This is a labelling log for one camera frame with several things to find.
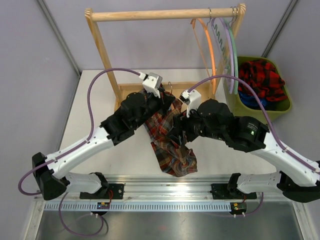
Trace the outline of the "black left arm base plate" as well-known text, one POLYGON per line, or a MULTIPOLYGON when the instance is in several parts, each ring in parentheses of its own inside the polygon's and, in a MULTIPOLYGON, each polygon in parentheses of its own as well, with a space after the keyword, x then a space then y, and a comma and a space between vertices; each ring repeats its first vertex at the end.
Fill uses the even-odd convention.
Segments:
POLYGON ((122 200, 124 195, 123 183, 110 183, 108 188, 99 189, 95 193, 81 192, 79 195, 80 199, 83 200, 122 200))

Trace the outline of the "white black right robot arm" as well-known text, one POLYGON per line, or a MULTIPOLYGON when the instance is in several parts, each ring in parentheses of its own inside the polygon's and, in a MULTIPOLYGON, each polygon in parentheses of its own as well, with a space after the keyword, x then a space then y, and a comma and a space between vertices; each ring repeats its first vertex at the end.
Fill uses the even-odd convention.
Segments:
POLYGON ((212 189, 221 199, 241 199, 254 193, 280 193, 286 198, 309 203, 320 198, 320 177, 315 169, 299 162, 288 150, 280 147, 269 128, 250 116, 234 116, 225 103, 209 99, 198 109, 173 117, 166 135, 179 146, 197 137, 225 142, 233 150, 249 153, 272 164, 276 171, 267 174, 233 173, 228 184, 212 189))

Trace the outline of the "brown multicolour plaid shirt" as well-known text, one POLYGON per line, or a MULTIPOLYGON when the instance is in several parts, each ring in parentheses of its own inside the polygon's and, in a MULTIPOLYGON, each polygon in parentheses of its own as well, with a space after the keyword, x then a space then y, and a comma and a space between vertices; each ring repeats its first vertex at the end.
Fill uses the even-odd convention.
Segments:
POLYGON ((161 171, 174 177, 183 177, 198 171, 193 150, 166 137, 173 126, 173 118, 181 112, 182 102, 175 99, 166 115, 157 112, 143 124, 161 171))

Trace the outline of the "red black checked shirt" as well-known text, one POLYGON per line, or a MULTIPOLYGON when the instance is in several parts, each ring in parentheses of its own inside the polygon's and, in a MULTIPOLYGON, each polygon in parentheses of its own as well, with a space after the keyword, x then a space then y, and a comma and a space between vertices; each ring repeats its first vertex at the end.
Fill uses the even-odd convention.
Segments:
POLYGON ((280 102, 288 98, 283 90, 285 81, 277 73, 276 67, 267 60, 243 62, 238 69, 238 77, 266 103, 280 102))

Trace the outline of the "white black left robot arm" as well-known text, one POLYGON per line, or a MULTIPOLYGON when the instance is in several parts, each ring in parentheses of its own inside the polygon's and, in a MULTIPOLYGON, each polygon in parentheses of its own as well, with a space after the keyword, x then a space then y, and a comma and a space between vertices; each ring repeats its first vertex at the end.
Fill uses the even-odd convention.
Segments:
POLYGON ((103 199, 108 194, 109 183, 102 173, 72 173, 72 169, 133 136, 154 114, 166 114, 174 100, 168 92, 162 92, 160 97, 133 92, 100 126, 91 129, 87 137, 48 155, 36 153, 32 157, 36 169, 33 175, 42 197, 49 201, 65 193, 79 193, 85 199, 103 199))

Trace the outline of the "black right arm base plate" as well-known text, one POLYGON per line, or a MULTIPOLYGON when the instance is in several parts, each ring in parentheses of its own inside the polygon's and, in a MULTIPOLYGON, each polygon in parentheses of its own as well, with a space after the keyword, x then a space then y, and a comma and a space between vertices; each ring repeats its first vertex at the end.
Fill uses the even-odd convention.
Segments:
POLYGON ((214 200, 256 200, 256 193, 242 193, 236 188, 228 189, 227 183, 212 183, 210 193, 214 200))

